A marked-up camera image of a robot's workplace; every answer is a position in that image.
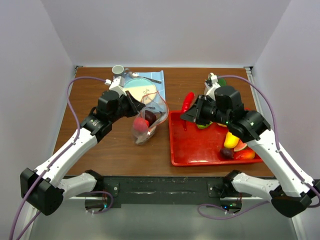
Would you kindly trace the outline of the red apple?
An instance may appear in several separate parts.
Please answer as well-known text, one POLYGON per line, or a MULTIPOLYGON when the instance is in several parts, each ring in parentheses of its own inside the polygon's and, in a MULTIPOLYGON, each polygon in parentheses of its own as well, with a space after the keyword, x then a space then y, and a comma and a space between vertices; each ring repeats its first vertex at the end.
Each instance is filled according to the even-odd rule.
POLYGON ((137 117, 133 121, 133 129, 139 133, 146 132, 149 129, 149 121, 142 117, 137 117))

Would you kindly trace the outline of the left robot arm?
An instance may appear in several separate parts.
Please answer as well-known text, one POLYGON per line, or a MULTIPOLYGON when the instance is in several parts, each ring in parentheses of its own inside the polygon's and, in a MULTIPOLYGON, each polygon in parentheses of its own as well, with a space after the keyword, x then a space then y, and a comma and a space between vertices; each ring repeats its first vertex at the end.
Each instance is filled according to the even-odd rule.
POLYGON ((61 180, 69 169, 112 130, 113 123, 123 117, 135 117, 145 106, 128 91, 103 92, 97 106, 63 147, 36 169, 26 168, 20 174, 22 198, 45 216, 54 213, 67 197, 61 180))

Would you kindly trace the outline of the clear zip top bag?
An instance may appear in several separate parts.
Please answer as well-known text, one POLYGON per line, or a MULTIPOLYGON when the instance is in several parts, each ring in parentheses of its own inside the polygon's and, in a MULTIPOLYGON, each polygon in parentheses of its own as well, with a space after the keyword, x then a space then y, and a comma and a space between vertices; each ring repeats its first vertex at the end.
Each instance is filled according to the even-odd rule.
POLYGON ((158 91, 145 94, 140 102, 144 107, 138 112, 131 128, 136 145, 145 144, 169 115, 167 102, 158 91))

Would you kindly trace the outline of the grey toy fish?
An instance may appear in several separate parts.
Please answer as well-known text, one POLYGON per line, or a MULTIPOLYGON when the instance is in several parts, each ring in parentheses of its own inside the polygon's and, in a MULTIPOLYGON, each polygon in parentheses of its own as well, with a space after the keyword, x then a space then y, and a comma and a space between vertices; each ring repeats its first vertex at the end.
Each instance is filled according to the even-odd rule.
POLYGON ((153 127, 149 130, 147 130, 146 132, 143 132, 142 134, 140 134, 136 140, 135 140, 135 144, 136 145, 143 145, 145 144, 150 138, 153 137, 153 135, 156 132, 157 127, 153 127))

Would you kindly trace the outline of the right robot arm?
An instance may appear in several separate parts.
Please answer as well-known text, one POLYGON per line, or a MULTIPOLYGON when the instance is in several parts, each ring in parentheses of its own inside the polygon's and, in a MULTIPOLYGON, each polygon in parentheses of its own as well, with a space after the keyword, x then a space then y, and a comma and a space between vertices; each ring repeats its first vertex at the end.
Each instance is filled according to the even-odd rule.
POLYGON ((214 98, 199 95, 180 118, 195 124, 211 122, 227 126, 246 143, 275 176, 266 180, 233 170, 223 178, 223 192, 230 197, 245 193, 259 197, 283 216, 292 218, 312 206, 320 195, 320 182, 304 172, 279 143, 275 128, 255 110, 246 110, 241 94, 232 86, 214 91, 214 98))

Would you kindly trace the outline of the red chili pepper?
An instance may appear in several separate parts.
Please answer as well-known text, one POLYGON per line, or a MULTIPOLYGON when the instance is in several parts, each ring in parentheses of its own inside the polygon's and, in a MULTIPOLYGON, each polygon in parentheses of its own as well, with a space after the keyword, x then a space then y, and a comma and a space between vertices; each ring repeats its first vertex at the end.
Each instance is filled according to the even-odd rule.
POLYGON ((195 98, 195 94, 193 92, 189 92, 184 101, 183 101, 183 104, 182 104, 182 108, 181 108, 181 115, 183 115, 184 113, 187 112, 187 110, 190 108, 193 100, 195 98))

